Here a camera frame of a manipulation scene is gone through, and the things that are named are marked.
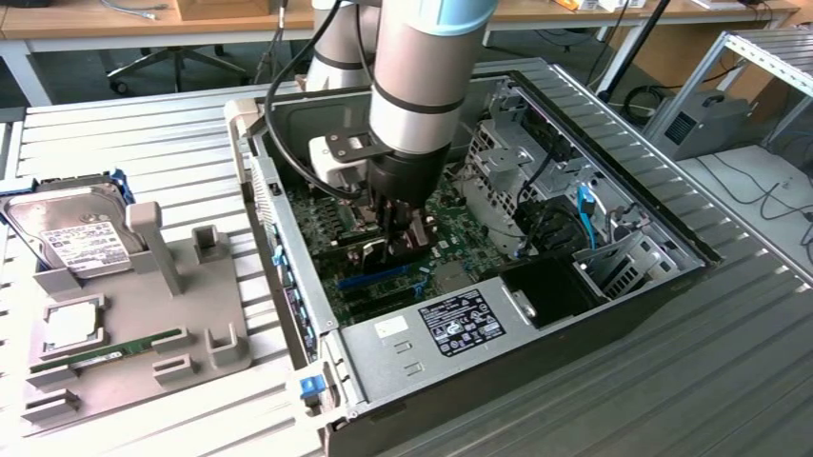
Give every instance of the chair wheel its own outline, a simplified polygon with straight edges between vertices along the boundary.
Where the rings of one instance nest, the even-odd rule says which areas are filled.
[[[111,81],[111,90],[119,95],[124,95],[130,88],[127,87],[126,83],[120,81]]]

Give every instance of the metal bracket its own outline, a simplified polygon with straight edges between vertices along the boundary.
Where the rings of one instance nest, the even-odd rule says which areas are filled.
[[[339,129],[326,135],[330,154],[341,164],[370,159],[394,152],[370,129]]]

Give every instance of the hard drive label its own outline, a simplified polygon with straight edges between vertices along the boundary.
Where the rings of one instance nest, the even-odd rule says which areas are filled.
[[[71,271],[127,262],[127,249],[111,222],[59,228],[42,237]]]
[[[477,289],[421,308],[419,312],[446,357],[454,357],[506,334]]]

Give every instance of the motherboard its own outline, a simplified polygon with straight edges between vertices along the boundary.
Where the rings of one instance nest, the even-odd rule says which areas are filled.
[[[415,262],[363,274],[349,259],[382,239],[375,213],[363,201],[315,198],[309,189],[289,192],[334,314],[342,326],[363,322],[399,308],[458,290],[494,273],[506,261],[489,239],[489,227],[472,214],[460,192],[460,179],[448,172],[428,201],[437,244]]]

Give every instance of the hard drive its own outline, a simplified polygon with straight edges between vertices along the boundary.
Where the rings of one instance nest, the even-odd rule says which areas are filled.
[[[132,203],[123,173],[38,183],[6,181],[0,214],[48,269],[68,268],[79,278],[130,269],[144,240],[124,222]]]

